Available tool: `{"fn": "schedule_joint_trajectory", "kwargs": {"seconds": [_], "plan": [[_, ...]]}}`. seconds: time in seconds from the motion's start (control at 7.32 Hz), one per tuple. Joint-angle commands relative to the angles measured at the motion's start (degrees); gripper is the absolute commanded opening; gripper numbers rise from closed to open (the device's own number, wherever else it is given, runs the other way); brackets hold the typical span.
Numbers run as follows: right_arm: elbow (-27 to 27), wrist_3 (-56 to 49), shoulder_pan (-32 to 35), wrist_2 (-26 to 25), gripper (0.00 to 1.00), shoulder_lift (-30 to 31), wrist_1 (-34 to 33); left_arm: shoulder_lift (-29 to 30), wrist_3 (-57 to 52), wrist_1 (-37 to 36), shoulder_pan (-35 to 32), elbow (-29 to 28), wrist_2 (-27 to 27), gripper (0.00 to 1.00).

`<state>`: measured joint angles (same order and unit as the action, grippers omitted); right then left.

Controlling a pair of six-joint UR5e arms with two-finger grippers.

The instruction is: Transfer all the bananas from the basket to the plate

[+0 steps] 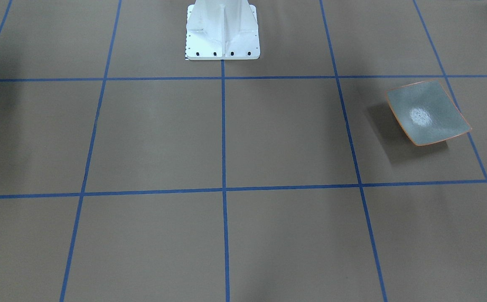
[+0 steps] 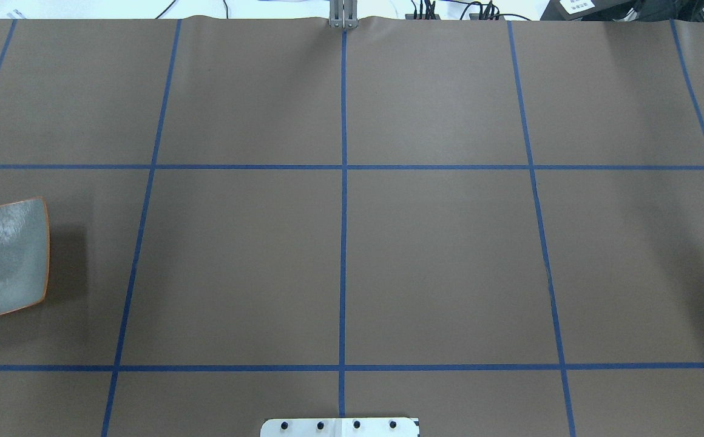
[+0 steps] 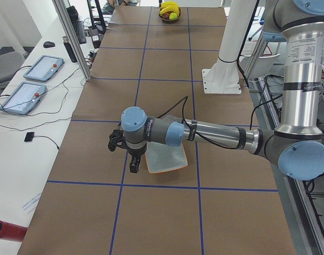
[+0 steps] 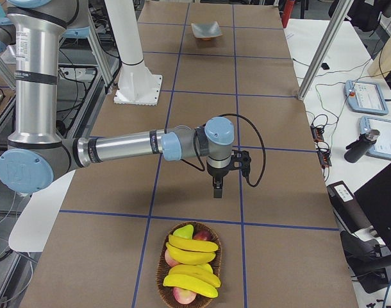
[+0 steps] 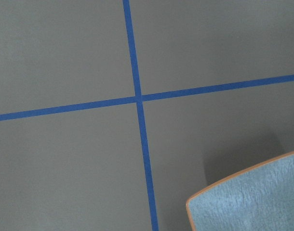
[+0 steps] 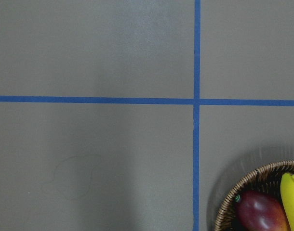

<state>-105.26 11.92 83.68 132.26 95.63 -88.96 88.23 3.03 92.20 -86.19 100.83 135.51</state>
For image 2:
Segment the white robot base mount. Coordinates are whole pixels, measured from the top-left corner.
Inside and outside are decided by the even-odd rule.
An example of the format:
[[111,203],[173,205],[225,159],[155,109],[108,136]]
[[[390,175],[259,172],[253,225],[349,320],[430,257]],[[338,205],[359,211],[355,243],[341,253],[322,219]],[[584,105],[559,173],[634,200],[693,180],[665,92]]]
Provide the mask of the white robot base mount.
[[419,436],[419,420],[408,417],[274,418],[260,436]]

